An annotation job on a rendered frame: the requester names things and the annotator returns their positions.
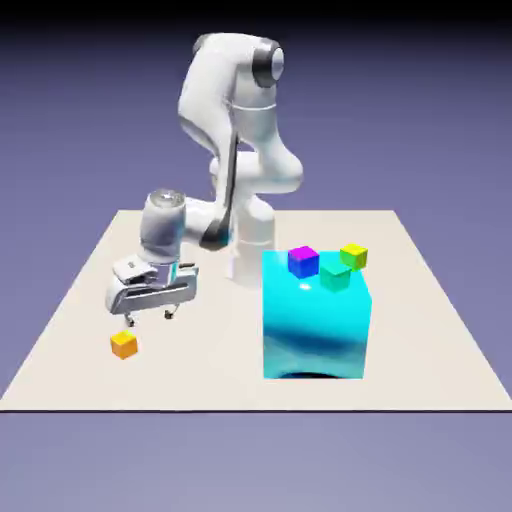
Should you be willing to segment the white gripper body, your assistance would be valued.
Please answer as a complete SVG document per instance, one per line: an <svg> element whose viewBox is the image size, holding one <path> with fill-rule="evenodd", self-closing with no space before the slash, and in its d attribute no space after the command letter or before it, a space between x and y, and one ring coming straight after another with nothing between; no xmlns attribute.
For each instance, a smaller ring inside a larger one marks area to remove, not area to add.
<svg viewBox="0 0 512 512"><path fill-rule="evenodd" d="M128 315L189 302L196 296L198 273L198 266L180 264L175 280L166 286L156 282L125 284L113 274L107 287L105 306L113 315Z"/></svg>

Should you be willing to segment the small orange cube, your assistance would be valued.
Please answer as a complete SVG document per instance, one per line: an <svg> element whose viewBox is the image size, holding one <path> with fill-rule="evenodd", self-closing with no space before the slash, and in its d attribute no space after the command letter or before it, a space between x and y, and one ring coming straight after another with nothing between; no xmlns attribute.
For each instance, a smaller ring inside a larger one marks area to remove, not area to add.
<svg viewBox="0 0 512 512"><path fill-rule="evenodd" d="M124 360L138 352L136 336L128 330L114 334L110 338L112 353Z"/></svg>

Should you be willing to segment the small purple cube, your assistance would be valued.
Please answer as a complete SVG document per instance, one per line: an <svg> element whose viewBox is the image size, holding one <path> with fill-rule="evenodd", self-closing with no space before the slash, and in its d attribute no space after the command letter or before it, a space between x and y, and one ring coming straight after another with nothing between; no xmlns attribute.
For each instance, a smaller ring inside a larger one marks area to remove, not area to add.
<svg viewBox="0 0 512 512"><path fill-rule="evenodd" d="M301 246L288 251L288 271L298 279L317 275L319 272L320 255L309 246Z"/></svg>

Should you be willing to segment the small teal cube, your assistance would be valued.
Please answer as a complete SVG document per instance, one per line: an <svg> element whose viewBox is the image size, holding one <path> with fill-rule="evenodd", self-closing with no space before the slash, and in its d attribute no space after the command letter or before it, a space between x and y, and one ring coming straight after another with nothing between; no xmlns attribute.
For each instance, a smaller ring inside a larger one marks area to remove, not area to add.
<svg viewBox="0 0 512 512"><path fill-rule="evenodd" d="M320 265L320 283L331 292L339 292L349 287L351 273L352 269L339 261L325 261Z"/></svg>

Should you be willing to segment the small yellow-green cube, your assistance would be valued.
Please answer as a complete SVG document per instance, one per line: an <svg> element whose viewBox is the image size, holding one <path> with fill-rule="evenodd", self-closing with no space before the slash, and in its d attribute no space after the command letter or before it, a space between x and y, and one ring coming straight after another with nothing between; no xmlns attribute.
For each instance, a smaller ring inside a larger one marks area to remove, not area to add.
<svg viewBox="0 0 512 512"><path fill-rule="evenodd" d="M368 249L355 243L346 244L340 249L340 261L352 271L366 267Z"/></svg>

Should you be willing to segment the large cyan box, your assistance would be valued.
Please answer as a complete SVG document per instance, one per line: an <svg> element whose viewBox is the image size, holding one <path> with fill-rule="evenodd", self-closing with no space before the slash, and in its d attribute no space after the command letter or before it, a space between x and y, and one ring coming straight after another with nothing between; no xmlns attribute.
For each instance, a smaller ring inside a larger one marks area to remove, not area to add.
<svg viewBox="0 0 512 512"><path fill-rule="evenodd" d="M319 255L320 265L341 262L339 251ZM267 251L262 261L264 377L361 379L372 313L363 273L352 271L349 287L331 292L319 272L291 274L287 258L287 251Z"/></svg>

